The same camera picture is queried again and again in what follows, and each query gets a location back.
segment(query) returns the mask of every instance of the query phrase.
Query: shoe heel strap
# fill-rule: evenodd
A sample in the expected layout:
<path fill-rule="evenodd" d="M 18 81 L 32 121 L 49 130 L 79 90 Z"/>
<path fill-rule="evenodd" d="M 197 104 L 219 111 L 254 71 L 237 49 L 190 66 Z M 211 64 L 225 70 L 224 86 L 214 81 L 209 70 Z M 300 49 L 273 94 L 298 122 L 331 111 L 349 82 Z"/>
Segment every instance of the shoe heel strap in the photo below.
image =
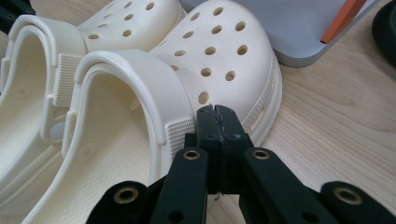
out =
<path fill-rule="evenodd" d="M 167 173 L 173 156 L 183 147 L 184 134 L 194 132 L 194 115 L 174 70 L 141 50 L 96 51 L 82 59 L 66 119 L 63 156 L 74 147 L 72 137 L 83 134 L 77 132 L 85 125 L 82 117 L 90 85 L 87 80 L 101 70 L 101 66 L 104 71 L 110 67 L 114 71 L 111 75 L 128 84 L 143 107 L 151 150 L 150 180 L 153 181 Z"/>

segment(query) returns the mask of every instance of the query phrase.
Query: crocs shoe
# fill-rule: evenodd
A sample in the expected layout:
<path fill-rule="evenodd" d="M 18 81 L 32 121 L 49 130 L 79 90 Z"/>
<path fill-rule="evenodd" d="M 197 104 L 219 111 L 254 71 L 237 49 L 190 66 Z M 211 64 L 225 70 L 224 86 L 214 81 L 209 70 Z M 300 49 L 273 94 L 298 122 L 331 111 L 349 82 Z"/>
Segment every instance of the crocs shoe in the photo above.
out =
<path fill-rule="evenodd" d="M 1 67 L 0 215 L 26 215 L 55 177 L 81 58 L 99 49 L 150 50 L 184 15 L 177 0 L 118 0 L 78 27 L 18 18 Z"/>
<path fill-rule="evenodd" d="M 24 223 L 85 223 L 111 186 L 166 175 L 208 104 L 237 113 L 259 145 L 281 99 L 260 23 L 233 1 L 207 1 L 149 53 L 96 51 L 78 66 L 64 163 Z"/>

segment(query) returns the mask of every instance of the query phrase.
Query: black plastic bracket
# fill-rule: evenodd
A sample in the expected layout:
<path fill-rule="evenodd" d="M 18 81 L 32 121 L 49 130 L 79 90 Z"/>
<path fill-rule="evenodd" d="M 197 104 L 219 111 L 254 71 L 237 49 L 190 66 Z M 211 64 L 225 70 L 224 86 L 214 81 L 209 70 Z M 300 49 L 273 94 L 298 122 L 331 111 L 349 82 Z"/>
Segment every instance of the black plastic bracket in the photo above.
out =
<path fill-rule="evenodd" d="M 254 147 L 234 111 L 197 111 L 197 132 L 186 134 L 167 176 L 146 188 L 123 182 L 109 189 L 87 223 L 205 223 L 208 194 L 239 194 L 248 224 L 396 224 L 395 216 L 344 182 L 307 188 L 271 150 Z"/>
<path fill-rule="evenodd" d="M 8 35 L 15 20 L 22 14 L 35 15 L 29 0 L 2 0 L 0 2 L 0 30 Z"/>

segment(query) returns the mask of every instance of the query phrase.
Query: wooden table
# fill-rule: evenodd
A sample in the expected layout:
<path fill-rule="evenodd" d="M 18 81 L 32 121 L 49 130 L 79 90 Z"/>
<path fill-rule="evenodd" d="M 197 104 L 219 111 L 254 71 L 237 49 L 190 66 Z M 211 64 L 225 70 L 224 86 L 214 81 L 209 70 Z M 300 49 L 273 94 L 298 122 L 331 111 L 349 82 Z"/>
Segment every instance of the wooden table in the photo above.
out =
<path fill-rule="evenodd" d="M 380 2 L 316 63 L 281 66 L 283 100 L 262 145 L 308 187 L 342 180 L 396 214 L 396 68 L 371 34 Z M 37 15 L 79 24 L 109 0 L 32 0 Z M 7 36 L 0 35 L 0 56 Z M 237 198 L 210 204 L 207 223 L 242 223 Z"/>

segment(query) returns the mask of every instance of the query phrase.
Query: white clog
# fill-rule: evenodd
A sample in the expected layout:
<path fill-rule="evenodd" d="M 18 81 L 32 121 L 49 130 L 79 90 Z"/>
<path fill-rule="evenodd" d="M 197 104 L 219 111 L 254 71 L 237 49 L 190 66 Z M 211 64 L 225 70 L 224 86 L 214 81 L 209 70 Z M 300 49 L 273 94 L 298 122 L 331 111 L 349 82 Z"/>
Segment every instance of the white clog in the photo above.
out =
<path fill-rule="evenodd" d="M 166 175 L 204 105 L 233 109 L 255 145 L 281 100 L 277 59 L 260 23 L 233 1 L 208 1 L 149 53 L 97 51 L 78 66 L 64 163 L 24 223 L 85 223 L 111 186 Z"/>
<path fill-rule="evenodd" d="M 115 0 L 78 27 L 18 18 L 2 60 L 0 215 L 26 215 L 56 175 L 81 58 L 99 49 L 150 50 L 184 15 L 177 0 Z"/>

